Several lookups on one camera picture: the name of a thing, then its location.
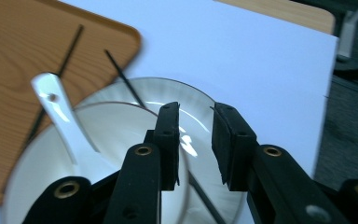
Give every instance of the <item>floor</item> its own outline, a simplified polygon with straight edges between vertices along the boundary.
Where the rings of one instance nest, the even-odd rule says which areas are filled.
[[[336,17],[334,35],[339,36],[347,10],[356,10],[358,0],[299,0],[324,8]],[[336,62],[328,97],[324,133],[315,180],[332,189],[358,178],[358,27],[351,59]]]

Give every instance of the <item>white plate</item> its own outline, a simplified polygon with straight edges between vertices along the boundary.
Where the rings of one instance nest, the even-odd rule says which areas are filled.
[[[232,223],[240,209],[243,193],[229,192],[227,186],[222,185],[211,144],[213,111],[210,106],[214,105],[214,100],[202,91],[171,79],[142,77],[130,79],[130,83],[145,106],[156,113],[162,105],[179,102],[181,146],[187,156],[189,170],[225,222]],[[119,81],[92,94],[81,105],[105,101],[137,104],[125,83]],[[214,219],[192,188],[184,222],[214,223]]]
[[[103,103],[76,110],[89,139],[119,170],[127,150],[143,143],[147,130],[155,129],[157,116],[126,103]],[[162,192],[163,223],[179,221],[188,198],[186,162],[180,154],[181,186]],[[49,126],[26,148],[7,183],[2,207],[3,223],[22,223],[29,208],[52,182],[73,175],[74,169],[57,130]]]

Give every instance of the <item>white spoon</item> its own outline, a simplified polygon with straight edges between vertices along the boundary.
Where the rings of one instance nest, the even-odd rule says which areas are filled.
[[[116,171],[83,133],[60,79],[51,73],[42,73],[33,78],[32,86],[66,144],[76,175],[94,184]]]

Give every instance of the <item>wooden cutting board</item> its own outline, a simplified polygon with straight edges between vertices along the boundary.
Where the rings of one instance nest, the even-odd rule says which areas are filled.
[[[117,76],[104,49],[124,67],[140,42],[131,27],[60,2],[0,0],[0,202],[41,109],[30,80],[42,72],[60,73],[75,43],[62,82],[76,105]],[[44,119],[39,131],[48,124]]]

